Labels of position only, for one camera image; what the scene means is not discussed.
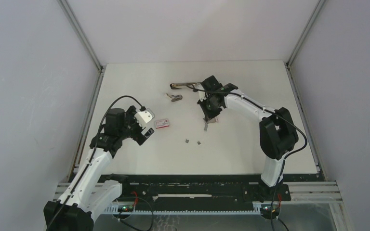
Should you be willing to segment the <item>red white staple box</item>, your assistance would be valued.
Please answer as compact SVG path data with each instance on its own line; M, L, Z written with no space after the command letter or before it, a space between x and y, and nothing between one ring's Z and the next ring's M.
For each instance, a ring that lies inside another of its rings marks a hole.
M155 121L155 128L161 129L161 128L167 128L170 126L170 122L168 119L160 119Z

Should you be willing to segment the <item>staple box tray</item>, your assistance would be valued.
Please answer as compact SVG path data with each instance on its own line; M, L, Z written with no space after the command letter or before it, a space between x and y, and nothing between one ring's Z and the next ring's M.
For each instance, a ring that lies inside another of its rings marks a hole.
M204 123L205 124L212 124L212 123L218 123L218 117L214 117L214 118L212 118L212 119L209 119L209 120L205 120L204 119Z

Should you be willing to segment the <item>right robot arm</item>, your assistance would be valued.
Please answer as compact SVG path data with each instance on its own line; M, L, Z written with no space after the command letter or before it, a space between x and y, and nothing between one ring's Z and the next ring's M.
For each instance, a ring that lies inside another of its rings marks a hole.
M260 147L266 156L259 194L265 200L272 200L278 194L277 184L282 180L285 159L299 140L289 110L267 107L248 97L236 85L221 84L215 76L190 88L199 93L197 104L204 113L205 122L216 118L224 109L258 120Z

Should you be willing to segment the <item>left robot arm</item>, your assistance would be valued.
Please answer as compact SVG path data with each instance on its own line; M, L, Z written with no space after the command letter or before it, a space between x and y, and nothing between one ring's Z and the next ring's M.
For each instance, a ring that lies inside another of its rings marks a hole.
M145 107L107 110L83 166L59 198L48 201L43 209L48 231L91 231L112 201L130 197L131 187L120 180L106 180L100 190L93 190L124 140L132 139L142 145L154 133L149 127L154 117Z

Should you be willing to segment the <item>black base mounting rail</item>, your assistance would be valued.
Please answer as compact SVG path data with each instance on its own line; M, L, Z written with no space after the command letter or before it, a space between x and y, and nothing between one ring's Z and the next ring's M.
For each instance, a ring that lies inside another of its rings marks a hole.
M270 203L277 194L282 202L291 201L291 182L323 182L320 174L285 174L277 190L269 189L259 174L247 175L102 175L100 183L106 180L120 180L123 186L121 197L138 196L146 199L154 211L198 211L225 212L252 210L252 203ZM138 210L149 209L139 201Z

